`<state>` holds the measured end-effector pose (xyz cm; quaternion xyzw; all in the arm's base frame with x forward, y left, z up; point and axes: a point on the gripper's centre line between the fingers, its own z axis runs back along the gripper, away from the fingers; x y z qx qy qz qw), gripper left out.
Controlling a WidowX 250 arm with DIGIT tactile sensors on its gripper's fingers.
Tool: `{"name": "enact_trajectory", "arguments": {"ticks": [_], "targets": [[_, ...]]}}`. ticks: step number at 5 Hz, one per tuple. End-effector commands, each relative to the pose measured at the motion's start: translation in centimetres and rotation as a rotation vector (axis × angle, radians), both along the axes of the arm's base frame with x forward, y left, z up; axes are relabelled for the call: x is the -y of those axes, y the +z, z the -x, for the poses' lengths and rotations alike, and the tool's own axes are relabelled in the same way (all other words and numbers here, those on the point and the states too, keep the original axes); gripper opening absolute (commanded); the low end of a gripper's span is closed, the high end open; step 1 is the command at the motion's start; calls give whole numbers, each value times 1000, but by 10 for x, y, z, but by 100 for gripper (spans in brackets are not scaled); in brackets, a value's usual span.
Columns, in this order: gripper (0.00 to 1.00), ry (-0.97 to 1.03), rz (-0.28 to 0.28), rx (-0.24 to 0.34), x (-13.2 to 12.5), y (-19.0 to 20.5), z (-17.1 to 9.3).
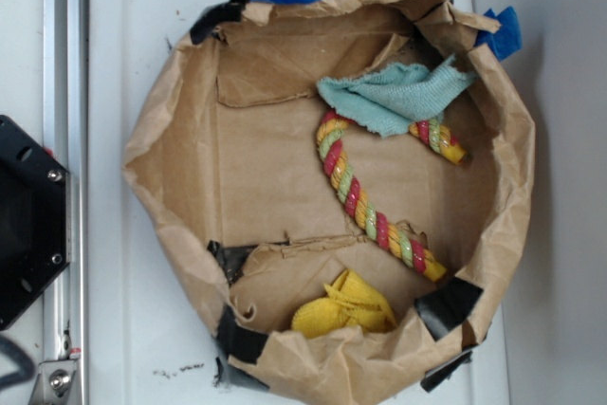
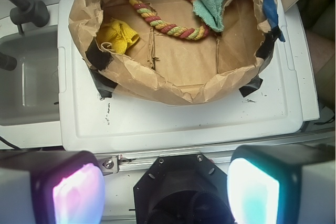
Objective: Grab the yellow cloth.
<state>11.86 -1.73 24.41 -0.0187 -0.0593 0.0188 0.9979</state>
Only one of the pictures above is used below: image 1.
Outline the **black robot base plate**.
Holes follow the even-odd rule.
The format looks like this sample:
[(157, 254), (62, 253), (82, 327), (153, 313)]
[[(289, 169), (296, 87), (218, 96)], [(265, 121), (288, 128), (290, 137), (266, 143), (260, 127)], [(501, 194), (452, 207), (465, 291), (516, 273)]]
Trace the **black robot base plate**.
[(9, 329), (67, 266), (69, 172), (1, 117), (1, 329)]

